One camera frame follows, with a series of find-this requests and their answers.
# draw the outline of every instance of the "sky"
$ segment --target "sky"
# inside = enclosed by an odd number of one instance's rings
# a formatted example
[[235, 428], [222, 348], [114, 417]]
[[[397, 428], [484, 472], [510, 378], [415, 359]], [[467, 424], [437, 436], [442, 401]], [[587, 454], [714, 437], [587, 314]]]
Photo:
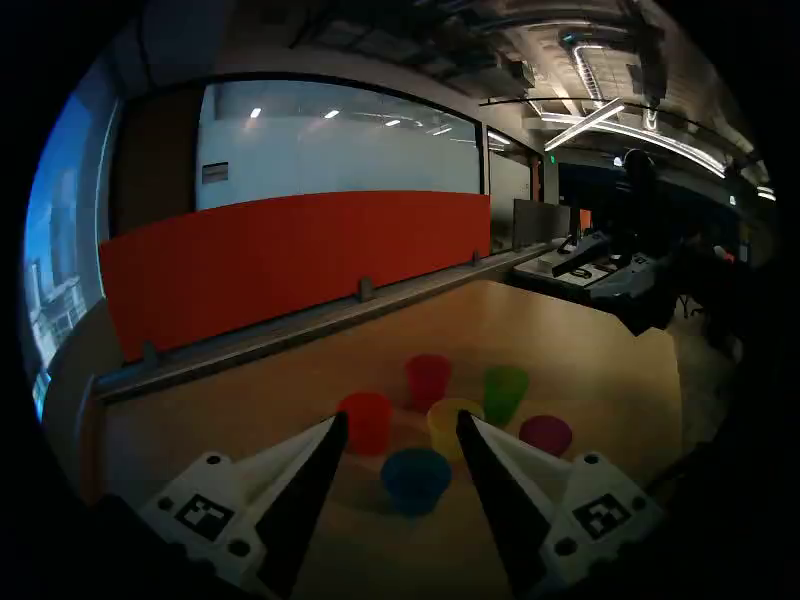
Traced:
[[39, 159], [31, 187], [28, 216], [25, 221], [25, 261], [41, 261], [42, 285], [53, 285], [50, 261], [50, 210], [53, 186], [65, 169], [80, 173], [83, 150], [89, 134], [91, 115], [73, 94], [56, 121]]

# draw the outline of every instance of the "magenta cup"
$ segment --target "magenta cup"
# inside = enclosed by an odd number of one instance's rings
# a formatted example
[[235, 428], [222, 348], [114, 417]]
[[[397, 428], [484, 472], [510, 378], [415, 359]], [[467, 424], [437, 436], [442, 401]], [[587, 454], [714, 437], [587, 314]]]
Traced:
[[406, 363], [411, 409], [423, 414], [444, 398], [452, 366], [444, 356], [419, 354]]

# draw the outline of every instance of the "desk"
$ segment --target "desk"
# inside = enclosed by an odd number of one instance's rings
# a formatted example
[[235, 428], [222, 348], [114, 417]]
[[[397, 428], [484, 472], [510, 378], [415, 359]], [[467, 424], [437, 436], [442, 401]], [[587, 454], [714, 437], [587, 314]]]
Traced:
[[[566, 458], [598, 450], [640, 483], [676, 460], [681, 400], [671, 338], [631, 336], [606, 313], [503, 284], [475, 281], [358, 327], [213, 376], [109, 406], [105, 485], [140, 506], [198, 455], [234, 460], [295, 435], [357, 390], [398, 408], [391, 450], [428, 445], [408, 399], [403, 364], [421, 352], [453, 362], [449, 395], [481, 400], [486, 367], [530, 374], [508, 427], [536, 414], [567, 421]], [[462, 463], [436, 512], [391, 514], [383, 458], [342, 457], [293, 598], [511, 598]]]

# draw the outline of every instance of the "plastic cup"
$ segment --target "plastic cup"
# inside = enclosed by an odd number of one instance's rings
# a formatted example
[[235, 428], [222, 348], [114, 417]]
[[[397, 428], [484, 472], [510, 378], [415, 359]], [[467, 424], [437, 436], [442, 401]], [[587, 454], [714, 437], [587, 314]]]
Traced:
[[445, 398], [431, 406], [428, 411], [428, 431], [433, 449], [450, 462], [464, 458], [456, 435], [458, 411], [467, 410], [483, 419], [483, 409], [476, 402], [461, 398]]
[[411, 409], [427, 413], [434, 403], [444, 398], [450, 382], [452, 366], [444, 356], [419, 354], [406, 363]]
[[486, 420], [497, 427], [511, 421], [528, 389], [528, 374], [517, 367], [486, 370], [483, 410]]
[[572, 429], [558, 417], [531, 417], [519, 428], [519, 439], [553, 456], [561, 456], [572, 443]]
[[428, 448], [408, 448], [392, 454], [381, 469], [381, 481], [400, 514], [417, 517], [436, 508], [452, 471], [447, 460]]
[[375, 456], [389, 447], [392, 405], [383, 394], [358, 392], [339, 403], [347, 413], [347, 450], [353, 454]]

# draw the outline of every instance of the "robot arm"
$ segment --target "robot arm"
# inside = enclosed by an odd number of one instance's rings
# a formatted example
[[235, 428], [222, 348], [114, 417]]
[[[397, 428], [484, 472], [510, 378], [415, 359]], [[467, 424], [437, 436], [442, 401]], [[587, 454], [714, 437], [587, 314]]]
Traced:
[[576, 584], [663, 518], [639, 486], [596, 452], [568, 463], [467, 411], [456, 432], [517, 598]]
[[237, 463], [203, 454], [139, 516], [223, 580], [288, 598], [346, 442], [339, 413]]

